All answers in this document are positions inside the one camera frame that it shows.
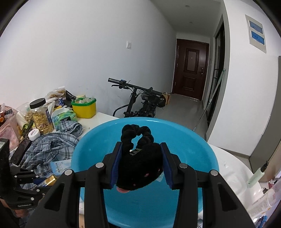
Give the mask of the snack bags pile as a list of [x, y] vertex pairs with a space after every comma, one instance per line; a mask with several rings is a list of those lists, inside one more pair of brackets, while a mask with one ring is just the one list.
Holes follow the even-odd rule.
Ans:
[[61, 98], [62, 98], [62, 100], [73, 101], [76, 99], [76, 96], [74, 96], [68, 90], [66, 90], [65, 86], [60, 86], [60, 87], [48, 92], [47, 95], [45, 96], [46, 102], [56, 101]]

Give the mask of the grey wall panel blue labels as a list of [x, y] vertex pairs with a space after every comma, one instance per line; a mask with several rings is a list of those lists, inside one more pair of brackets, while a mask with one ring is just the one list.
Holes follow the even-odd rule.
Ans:
[[266, 53], [266, 40], [263, 25], [248, 15], [245, 15], [245, 18], [248, 26], [250, 44]]

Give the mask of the pink bag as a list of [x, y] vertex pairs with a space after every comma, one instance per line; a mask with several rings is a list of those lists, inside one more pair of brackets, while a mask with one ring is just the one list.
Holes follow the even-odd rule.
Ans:
[[8, 118], [1, 125], [1, 138], [9, 140], [9, 150], [12, 151], [18, 147], [21, 138], [16, 119], [17, 111], [9, 106], [5, 107], [5, 111], [8, 112]]

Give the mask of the green tissue pack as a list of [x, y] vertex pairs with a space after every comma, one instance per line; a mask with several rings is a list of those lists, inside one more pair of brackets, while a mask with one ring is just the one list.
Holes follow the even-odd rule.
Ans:
[[55, 130], [58, 131], [60, 129], [61, 121], [77, 121], [77, 116], [71, 109], [59, 108], [52, 113], [51, 119]]

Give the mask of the dark brown door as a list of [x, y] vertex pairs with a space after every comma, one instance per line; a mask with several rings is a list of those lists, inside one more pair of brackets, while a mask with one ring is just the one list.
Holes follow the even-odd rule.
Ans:
[[172, 93], [202, 100], [209, 57], [209, 44], [177, 39]]

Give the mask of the leaning mop pole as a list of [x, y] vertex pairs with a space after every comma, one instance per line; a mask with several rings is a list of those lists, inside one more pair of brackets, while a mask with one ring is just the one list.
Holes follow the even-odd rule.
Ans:
[[193, 130], [192, 130], [193, 132], [196, 131], [196, 129], [197, 129], [197, 127], [199, 126], [199, 124], [200, 124], [202, 118], [204, 117], [204, 115], [205, 115], [207, 109], [210, 107], [210, 105], [211, 105], [211, 103], [212, 103], [212, 101], [213, 101], [213, 98], [214, 98], [214, 96], [216, 95], [217, 90], [218, 90], [218, 88], [219, 88], [219, 86], [220, 86], [220, 84], [221, 84], [221, 81], [222, 81], [222, 79], [223, 79], [223, 76], [224, 76], [224, 74], [225, 74], [225, 71], [226, 71], [226, 69], [222, 69], [222, 72], [221, 72], [221, 75], [220, 75], [220, 77], [219, 77], [218, 83], [217, 83], [217, 85], [216, 85], [216, 87], [215, 87], [213, 93], [211, 94], [211, 98], [209, 99], [209, 101], [208, 101], [208, 103], [207, 103], [207, 106], [206, 106], [205, 109], [203, 110], [202, 115], [200, 116], [200, 118], [199, 118], [198, 122], [196, 123], [195, 127], [193, 128]]

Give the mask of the plaid blue shirt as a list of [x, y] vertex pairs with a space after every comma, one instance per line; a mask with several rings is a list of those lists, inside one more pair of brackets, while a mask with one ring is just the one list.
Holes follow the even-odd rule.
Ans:
[[32, 142], [18, 167], [32, 170], [40, 178], [52, 176], [50, 163], [72, 159], [82, 131], [77, 121], [62, 121], [58, 133], [41, 135]]

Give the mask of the clear jar black lid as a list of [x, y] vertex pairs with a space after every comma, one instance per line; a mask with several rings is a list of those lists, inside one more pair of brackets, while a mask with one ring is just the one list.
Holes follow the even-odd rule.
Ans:
[[48, 134], [54, 130], [52, 119], [45, 98], [39, 98], [30, 103], [31, 117], [40, 133]]

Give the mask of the small white jar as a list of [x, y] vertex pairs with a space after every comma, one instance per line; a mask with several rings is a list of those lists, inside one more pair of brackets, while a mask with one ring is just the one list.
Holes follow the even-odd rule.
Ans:
[[41, 136], [39, 129], [33, 129], [28, 133], [28, 138], [31, 141], [35, 141], [37, 138]]

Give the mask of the yellow tub green rim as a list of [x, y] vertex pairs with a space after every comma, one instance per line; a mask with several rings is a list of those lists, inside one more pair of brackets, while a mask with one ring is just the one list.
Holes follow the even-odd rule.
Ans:
[[92, 97], [77, 98], [71, 103], [78, 118], [90, 119], [96, 114], [96, 99]]

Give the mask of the black bicycle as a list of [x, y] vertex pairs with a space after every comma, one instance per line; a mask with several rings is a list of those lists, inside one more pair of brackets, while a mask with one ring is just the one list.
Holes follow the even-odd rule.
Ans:
[[[158, 91], [155, 91], [152, 87], [146, 89], [137, 85], [132, 85], [127, 83], [126, 80], [117, 80], [113, 78], [108, 78], [108, 82], [113, 83], [112, 87], [117, 86], [119, 89], [130, 90], [130, 101], [127, 105], [123, 105], [117, 108], [113, 112], [113, 116], [117, 111], [127, 108], [123, 113], [124, 117], [150, 117], [155, 118], [156, 108], [163, 108], [167, 105], [166, 96]], [[142, 107], [139, 110], [132, 111], [133, 105], [137, 101], [138, 97], [141, 97]]]

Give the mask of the black plush cat pouch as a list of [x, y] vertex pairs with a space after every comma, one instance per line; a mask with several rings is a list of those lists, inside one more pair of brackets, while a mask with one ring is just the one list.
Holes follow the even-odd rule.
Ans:
[[163, 154], [147, 126], [125, 125], [116, 189], [128, 193], [154, 182], [163, 173]]

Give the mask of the grey refrigerator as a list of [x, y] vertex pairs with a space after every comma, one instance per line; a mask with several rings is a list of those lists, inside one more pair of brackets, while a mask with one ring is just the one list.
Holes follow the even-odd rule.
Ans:
[[277, 84], [274, 90], [274, 99], [267, 112], [261, 137], [250, 156], [252, 171], [257, 171], [273, 157], [280, 143], [280, 56], [278, 57]]

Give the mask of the white wall switch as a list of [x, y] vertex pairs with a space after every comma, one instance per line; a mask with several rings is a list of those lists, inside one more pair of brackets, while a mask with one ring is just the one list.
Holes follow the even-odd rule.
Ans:
[[126, 48], [127, 48], [127, 49], [131, 49], [131, 43], [128, 42], [128, 41], [127, 41], [127, 44], [126, 44]]

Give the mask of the blue plastic basin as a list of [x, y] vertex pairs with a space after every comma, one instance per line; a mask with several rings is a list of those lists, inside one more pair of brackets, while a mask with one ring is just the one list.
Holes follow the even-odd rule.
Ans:
[[[80, 172], [101, 162], [120, 141], [123, 126], [131, 124], [148, 126], [155, 142], [166, 143], [172, 154], [195, 170], [219, 169], [215, 153], [199, 135], [173, 122], [144, 117], [116, 119], [93, 128], [77, 144], [71, 168]], [[171, 190], [163, 176], [125, 194], [116, 189], [104, 190], [108, 221], [119, 227], [172, 227], [178, 196], [179, 191]]]

